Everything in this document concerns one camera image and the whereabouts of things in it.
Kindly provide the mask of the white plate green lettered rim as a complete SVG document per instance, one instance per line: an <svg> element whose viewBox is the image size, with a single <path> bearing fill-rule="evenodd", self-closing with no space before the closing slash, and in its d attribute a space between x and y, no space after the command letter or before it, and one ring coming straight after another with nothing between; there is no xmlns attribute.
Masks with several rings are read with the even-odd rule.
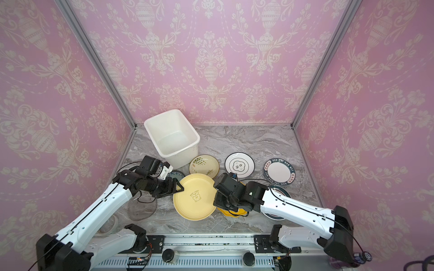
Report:
<svg viewBox="0 0 434 271"><path fill-rule="evenodd" d="M288 186L296 179L294 167L286 160L272 158L263 167L265 179L273 185Z"/></svg>

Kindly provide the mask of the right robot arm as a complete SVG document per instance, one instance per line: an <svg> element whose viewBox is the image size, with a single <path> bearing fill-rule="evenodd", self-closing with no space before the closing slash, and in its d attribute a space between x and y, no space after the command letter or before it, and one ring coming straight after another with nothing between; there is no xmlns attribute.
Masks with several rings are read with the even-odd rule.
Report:
<svg viewBox="0 0 434 271"><path fill-rule="evenodd" d="M246 185L224 173L214 180L214 206L226 210L263 212L282 217L309 229L324 252L348 264L354 259L354 225L347 209L333 210L305 204L277 194L271 187L251 181Z"/></svg>

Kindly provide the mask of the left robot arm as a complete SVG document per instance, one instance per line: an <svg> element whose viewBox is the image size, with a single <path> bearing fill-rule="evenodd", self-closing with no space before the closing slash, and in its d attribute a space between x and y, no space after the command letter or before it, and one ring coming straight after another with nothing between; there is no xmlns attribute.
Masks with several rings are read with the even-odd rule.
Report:
<svg viewBox="0 0 434 271"><path fill-rule="evenodd" d="M102 195L73 222L37 241L37 270L90 271L123 251L151 251L146 230L135 224L99 242L91 240L122 205L141 192L148 192L154 199L183 192L180 181L169 177L172 170L168 162L145 156L139 166L118 172Z"/></svg>

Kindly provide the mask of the yellow white-dotted scalloped plate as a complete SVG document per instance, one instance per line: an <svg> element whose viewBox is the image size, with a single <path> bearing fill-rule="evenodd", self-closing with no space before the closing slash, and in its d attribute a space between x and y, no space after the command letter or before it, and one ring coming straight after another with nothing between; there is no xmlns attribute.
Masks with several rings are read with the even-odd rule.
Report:
<svg viewBox="0 0 434 271"><path fill-rule="evenodd" d="M245 185L231 178L221 180L215 185L217 193L214 198L214 206L228 216L239 217L247 216L248 211L240 207L241 199L246 192Z"/></svg>

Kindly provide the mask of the pale yellow round plate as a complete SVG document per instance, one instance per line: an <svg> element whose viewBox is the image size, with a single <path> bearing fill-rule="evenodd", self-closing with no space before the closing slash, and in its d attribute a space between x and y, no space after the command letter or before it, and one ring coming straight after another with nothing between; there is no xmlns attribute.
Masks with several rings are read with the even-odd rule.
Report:
<svg viewBox="0 0 434 271"><path fill-rule="evenodd" d="M177 213L191 221L209 217L215 210L214 199L217 190L214 180L207 175L195 173L184 177L180 184L184 190L173 196Z"/></svg>

